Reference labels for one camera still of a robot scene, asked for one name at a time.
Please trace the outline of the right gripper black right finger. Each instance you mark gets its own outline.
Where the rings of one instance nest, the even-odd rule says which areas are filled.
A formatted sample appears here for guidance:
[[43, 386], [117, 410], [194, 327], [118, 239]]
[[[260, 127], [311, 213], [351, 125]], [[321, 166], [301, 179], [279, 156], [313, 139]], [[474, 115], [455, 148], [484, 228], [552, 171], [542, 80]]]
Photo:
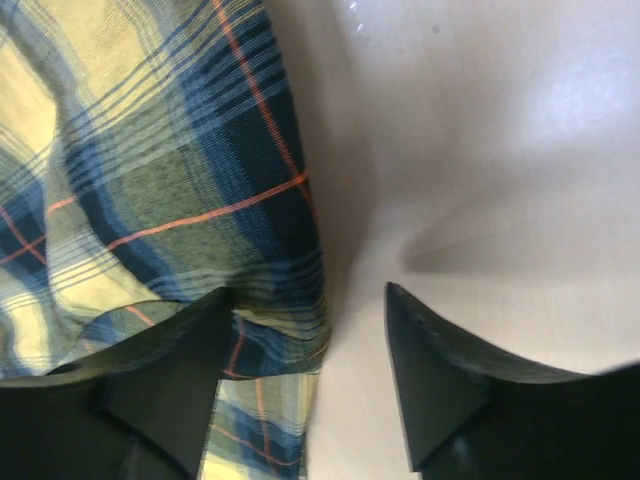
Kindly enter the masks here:
[[581, 374], [504, 350], [385, 290], [411, 468], [424, 479], [635, 479], [639, 367]]

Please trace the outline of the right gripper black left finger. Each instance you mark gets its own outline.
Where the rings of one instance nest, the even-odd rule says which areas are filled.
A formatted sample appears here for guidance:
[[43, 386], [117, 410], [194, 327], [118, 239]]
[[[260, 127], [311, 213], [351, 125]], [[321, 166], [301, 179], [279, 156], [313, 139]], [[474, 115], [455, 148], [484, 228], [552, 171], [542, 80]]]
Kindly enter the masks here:
[[232, 308], [220, 288], [43, 376], [3, 380], [2, 478], [196, 478]]

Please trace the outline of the yellow plaid long sleeve shirt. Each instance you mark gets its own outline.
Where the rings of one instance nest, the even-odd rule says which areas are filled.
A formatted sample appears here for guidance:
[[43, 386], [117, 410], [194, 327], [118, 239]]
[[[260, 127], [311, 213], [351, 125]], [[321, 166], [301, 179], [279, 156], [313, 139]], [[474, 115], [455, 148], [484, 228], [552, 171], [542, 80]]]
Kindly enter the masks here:
[[330, 338], [287, 74], [261, 1], [1, 5], [1, 375], [227, 287], [205, 479], [303, 479]]

